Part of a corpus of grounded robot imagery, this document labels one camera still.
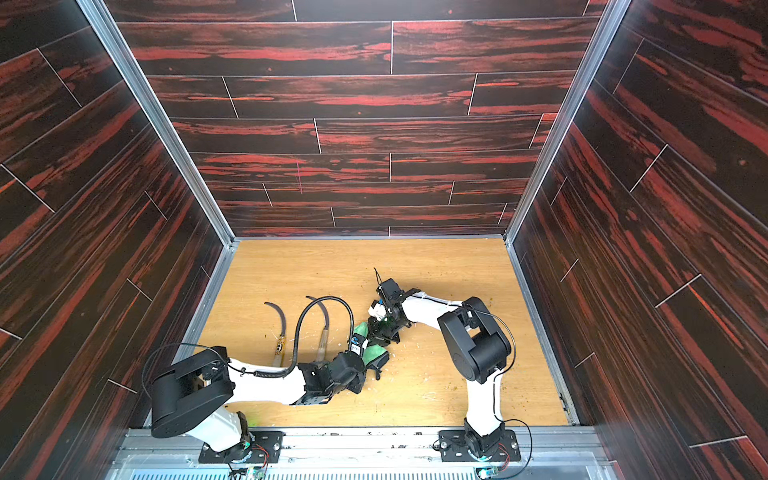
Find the green and black rag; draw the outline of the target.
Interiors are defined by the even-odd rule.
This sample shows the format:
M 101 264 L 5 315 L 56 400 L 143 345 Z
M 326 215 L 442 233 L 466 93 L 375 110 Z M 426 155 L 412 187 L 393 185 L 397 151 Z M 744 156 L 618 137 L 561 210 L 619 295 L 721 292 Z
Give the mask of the green and black rag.
M 369 328 L 367 323 L 358 324 L 354 333 L 366 335 L 368 339 Z M 377 343 L 372 343 L 369 339 L 365 347 L 364 356 L 361 357 L 367 370 L 373 370 L 377 380 L 380 379 L 383 367 L 389 361 L 389 352 Z

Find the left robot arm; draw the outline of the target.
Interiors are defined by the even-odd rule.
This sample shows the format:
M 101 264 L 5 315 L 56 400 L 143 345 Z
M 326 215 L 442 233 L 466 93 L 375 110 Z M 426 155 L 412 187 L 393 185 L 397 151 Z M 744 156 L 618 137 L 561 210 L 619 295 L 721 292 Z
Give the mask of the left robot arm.
M 343 390 L 360 392 L 367 370 L 360 347 L 343 351 L 330 362 L 300 363 L 281 371 L 257 371 L 229 358 L 224 347 L 207 348 L 152 380 L 151 434 L 155 438 L 189 434 L 220 453 L 249 441 L 245 414 L 229 410 L 230 404 L 325 404 Z

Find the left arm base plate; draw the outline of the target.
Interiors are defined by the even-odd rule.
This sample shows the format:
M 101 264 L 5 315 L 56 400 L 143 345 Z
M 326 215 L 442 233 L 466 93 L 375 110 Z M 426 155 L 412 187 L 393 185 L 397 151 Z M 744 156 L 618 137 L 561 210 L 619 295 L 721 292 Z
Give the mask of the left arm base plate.
M 233 447 L 215 452 L 203 444 L 198 462 L 201 464 L 258 464 L 277 463 L 282 452 L 285 432 L 280 430 L 249 430 L 249 437 Z

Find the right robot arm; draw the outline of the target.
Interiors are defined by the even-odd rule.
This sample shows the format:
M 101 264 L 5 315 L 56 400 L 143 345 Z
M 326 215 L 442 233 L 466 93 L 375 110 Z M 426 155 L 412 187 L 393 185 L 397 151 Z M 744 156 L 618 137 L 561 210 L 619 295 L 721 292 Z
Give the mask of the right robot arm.
M 368 309 L 369 344 L 398 343 L 399 332 L 414 324 L 440 331 L 454 366 L 467 380 L 468 410 L 459 444 L 480 461 L 491 458 L 505 434 L 497 380 L 513 353 L 494 315 L 477 297 L 439 299 L 419 289 L 405 291 L 392 279 L 379 283 L 377 292 L 379 299 Z

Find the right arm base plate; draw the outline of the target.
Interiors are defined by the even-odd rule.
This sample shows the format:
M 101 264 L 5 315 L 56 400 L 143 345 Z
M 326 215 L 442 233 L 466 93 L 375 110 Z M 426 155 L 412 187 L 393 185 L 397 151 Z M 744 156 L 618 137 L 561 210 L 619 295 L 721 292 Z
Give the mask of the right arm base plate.
M 443 462 L 518 462 L 521 453 L 516 434 L 499 427 L 486 436 L 472 429 L 447 429 L 438 432 L 432 448 Z

